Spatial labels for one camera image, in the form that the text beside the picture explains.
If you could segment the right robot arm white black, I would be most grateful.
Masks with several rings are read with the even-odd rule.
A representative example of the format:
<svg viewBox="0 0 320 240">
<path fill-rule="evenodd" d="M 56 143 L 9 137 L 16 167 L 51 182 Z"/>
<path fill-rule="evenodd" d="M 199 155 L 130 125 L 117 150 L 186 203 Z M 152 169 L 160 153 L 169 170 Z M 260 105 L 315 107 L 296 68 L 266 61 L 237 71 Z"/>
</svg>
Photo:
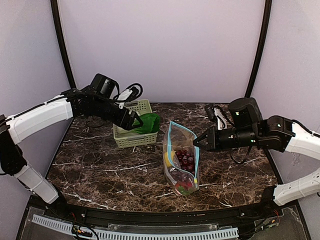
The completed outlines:
<svg viewBox="0 0 320 240">
<path fill-rule="evenodd" d="M 296 153 L 318 160 L 320 158 L 320 135 L 306 128 L 297 120 L 279 115 L 263 119 L 257 101 L 238 98 L 228 105 L 231 128 L 208 128 L 193 141 L 193 145 L 208 152 L 256 146 L 258 149 Z M 283 206 L 297 199 L 320 191 L 320 171 L 286 184 L 266 188 L 261 201 Z"/>
</svg>

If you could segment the right black frame post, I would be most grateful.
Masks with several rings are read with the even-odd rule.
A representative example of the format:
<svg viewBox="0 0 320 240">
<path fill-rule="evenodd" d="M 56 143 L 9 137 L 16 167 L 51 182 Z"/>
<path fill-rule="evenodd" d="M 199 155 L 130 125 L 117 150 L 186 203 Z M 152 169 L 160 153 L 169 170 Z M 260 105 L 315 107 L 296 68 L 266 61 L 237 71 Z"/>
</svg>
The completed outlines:
<svg viewBox="0 0 320 240">
<path fill-rule="evenodd" d="M 271 16 L 271 10 L 272 10 L 272 0 L 265 0 L 264 1 L 264 9 L 263 9 L 263 16 L 262 16 L 262 22 L 261 22 L 261 28 L 259 33 L 259 39 L 257 43 L 256 53 L 254 57 L 254 61 L 252 64 L 251 73 L 249 76 L 247 88 L 244 94 L 245 98 L 250 98 L 255 86 L 255 82 L 257 79 L 261 59 L 263 56 L 263 51 L 265 47 L 265 42 L 267 38 L 268 28 L 269 28 L 269 22 L 270 22 L 270 16 Z"/>
</svg>

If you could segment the green bok choy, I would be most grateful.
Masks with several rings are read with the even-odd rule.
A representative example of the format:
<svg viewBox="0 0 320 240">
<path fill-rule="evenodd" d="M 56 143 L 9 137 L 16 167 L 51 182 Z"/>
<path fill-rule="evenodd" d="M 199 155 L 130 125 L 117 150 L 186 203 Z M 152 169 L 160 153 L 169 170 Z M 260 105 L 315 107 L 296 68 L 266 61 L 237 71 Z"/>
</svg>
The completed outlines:
<svg viewBox="0 0 320 240">
<path fill-rule="evenodd" d="M 161 118 L 156 113 L 145 113 L 140 116 L 143 125 L 131 130 L 140 135 L 157 133 L 160 129 Z"/>
</svg>

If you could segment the clear zip top bag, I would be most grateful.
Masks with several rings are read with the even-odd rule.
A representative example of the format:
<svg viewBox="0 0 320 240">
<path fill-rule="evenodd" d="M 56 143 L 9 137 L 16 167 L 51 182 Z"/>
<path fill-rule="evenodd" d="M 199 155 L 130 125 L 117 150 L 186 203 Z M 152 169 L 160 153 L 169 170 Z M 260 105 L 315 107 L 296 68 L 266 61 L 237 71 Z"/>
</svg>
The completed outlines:
<svg viewBox="0 0 320 240">
<path fill-rule="evenodd" d="M 163 172 L 172 191 L 189 196 L 199 190 L 200 149 L 194 146 L 196 134 L 174 121 L 163 138 Z"/>
</svg>

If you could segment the beige plastic basket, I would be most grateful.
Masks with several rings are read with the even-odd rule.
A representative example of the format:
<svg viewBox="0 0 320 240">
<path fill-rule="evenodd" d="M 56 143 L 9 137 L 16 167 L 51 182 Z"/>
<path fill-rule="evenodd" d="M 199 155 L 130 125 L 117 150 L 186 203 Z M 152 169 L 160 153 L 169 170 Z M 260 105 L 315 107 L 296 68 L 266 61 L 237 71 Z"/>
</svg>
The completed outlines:
<svg viewBox="0 0 320 240">
<path fill-rule="evenodd" d="M 148 99 L 127 102 L 124 106 L 131 111 L 135 111 L 139 116 L 153 112 Z M 113 138 L 119 149 L 154 144 L 157 141 L 157 136 L 157 132 L 138 134 L 113 125 Z"/>
</svg>

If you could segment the orange red chili pepper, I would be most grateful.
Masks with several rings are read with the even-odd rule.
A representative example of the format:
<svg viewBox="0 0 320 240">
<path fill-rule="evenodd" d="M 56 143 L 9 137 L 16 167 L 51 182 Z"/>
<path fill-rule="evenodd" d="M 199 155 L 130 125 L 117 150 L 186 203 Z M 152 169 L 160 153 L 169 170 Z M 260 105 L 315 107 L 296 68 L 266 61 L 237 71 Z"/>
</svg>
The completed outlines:
<svg viewBox="0 0 320 240">
<path fill-rule="evenodd" d="M 193 187 L 193 184 L 191 182 L 177 182 L 174 187 L 178 190 L 189 191 Z"/>
</svg>

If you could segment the dark red grapes bunch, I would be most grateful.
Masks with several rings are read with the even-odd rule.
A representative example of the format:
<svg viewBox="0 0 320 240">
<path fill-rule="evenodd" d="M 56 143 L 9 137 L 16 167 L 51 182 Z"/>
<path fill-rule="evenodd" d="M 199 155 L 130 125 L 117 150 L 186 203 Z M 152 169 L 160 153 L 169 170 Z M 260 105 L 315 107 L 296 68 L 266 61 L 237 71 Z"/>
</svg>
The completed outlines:
<svg viewBox="0 0 320 240">
<path fill-rule="evenodd" d="M 182 170 L 195 174 L 195 156 L 190 150 L 178 150 L 175 152 L 175 156 Z"/>
</svg>

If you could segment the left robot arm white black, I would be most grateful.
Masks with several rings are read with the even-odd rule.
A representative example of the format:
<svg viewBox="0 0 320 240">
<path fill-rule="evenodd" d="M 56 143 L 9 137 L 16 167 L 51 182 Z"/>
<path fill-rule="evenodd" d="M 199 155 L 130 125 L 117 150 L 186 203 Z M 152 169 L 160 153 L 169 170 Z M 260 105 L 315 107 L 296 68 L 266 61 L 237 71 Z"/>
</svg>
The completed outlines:
<svg viewBox="0 0 320 240">
<path fill-rule="evenodd" d="M 115 80 L 98 73 L 83 89 L 71 88 L 16 115 L 1 115 L 0 174 L 15 177 L 49 205 L 64 201 L 60 191 L 28 163 L 18 145 L 49 126 L 79 116 L 99 117 L 128 131 L 139 128 L 143 121 L 125 104 L 142 93 L 139 83 L 120 91 Z"/>
</svg>

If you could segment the left black frame post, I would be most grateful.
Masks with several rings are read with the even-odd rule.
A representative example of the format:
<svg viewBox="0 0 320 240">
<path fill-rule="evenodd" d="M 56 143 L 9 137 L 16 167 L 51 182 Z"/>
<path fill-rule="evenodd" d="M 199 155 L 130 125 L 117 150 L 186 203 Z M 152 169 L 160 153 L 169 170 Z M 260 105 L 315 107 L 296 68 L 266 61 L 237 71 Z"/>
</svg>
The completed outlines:
<svg viewBox="0 0 320 240">
<path fill-rule="evenodd" d="M 57 43 L 58 43 L 62 63 L 64 66 L 65 74 L 66 74 L 70 88 L 73 89 L 73 88 L 76 88 L 76 82 L 73 76 L 70 59 L 67 52 L 58 1 L 50 0 L 50 7 L 51 7 L 51 13 L 53 18 L 53 24 L 54 24 L 55 34 L 57 38 Z"/>
</svg>

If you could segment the black frame post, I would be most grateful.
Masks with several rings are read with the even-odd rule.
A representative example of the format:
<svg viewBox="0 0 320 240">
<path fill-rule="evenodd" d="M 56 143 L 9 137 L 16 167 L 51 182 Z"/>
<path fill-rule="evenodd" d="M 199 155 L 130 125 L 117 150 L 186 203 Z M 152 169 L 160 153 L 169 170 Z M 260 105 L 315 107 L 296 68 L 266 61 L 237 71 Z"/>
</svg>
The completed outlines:
<svg viewBox="0 0 320 240">
<path fill-rule="evenodd" d="M 261 28 L 259 33 L 259 39 L 257 43 L 256 53 L 254 57 L 254 61 L 252 64 L 251 73 L 249 76 L 247 88 L 244 94 L 245 98 L 250 98 L 255 86 L 255 82 L 257 79 L 261 59 L 263 56 L 263 51 L 265 47 L 265 42 L 267 38 L 268 28 L 269 28 L 269 22 L 270 22 L 270 16 L 271 16 L 271 10 L 272 10 L 272 0 L 265 0 L 264 1 L 264 9 L 263 9 L 263 16 L 262 16 L 262 22 L 261 22 Z"/>
<path fill-rule="evenodd" d="M 54 24 L 55 34 L 57 38 L 57 43 L 58 43 L 62 63 L 64 66 L 65 74 L 66 74 L 70 88 L 73 89 L 73 88 L 76 88 L 76 82 L 73 76 L 70 59 L 67 52 L 58 1 L 50 0 L 50 7 L 51 7 L 51 13 L 53 18 L 53 24 Z"/>
</svg>

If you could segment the yellow lemon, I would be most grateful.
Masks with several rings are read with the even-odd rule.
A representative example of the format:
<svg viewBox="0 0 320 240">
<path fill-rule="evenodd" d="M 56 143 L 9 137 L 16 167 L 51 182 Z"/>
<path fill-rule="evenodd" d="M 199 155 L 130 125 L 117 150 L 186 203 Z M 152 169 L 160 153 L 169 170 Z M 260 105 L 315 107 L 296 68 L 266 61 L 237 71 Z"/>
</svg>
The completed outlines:
<svg viewBox="0 0 320 240">
<path fill-rule="evenodd" d="M 175 159 L 175 152 L 173 150 L 170 152 L 170 154 L 168 152 L 164 154 L 164 162 L 168 168 L 173 166 L 174 159 Z"/>
</svg>

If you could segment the black curved front rail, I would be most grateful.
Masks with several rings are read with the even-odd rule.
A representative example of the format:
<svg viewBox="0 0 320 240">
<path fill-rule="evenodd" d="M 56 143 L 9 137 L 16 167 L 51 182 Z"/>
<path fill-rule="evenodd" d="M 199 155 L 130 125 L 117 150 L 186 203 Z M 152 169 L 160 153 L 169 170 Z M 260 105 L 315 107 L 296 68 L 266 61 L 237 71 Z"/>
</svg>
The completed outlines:
<svg viewBox="0 0 320 240">
<path fill-rule="evenodd" d="M 63 207 L 54 208 L 46 204 L 44 214 L 71 220 L 88 227 L 106 227 L 111 224 L 147 227 L 216 224 L 219 227 L 239 227 L 242 231 L 249 233 L 256 231 L 266 221 L 278 223 L 280 218 L 278 211 L 271 208 L 262 209 L 260 204 L 186 212 L 134 212 L 83 207 L 73 204 L 65 204 Z"/>
</svg>

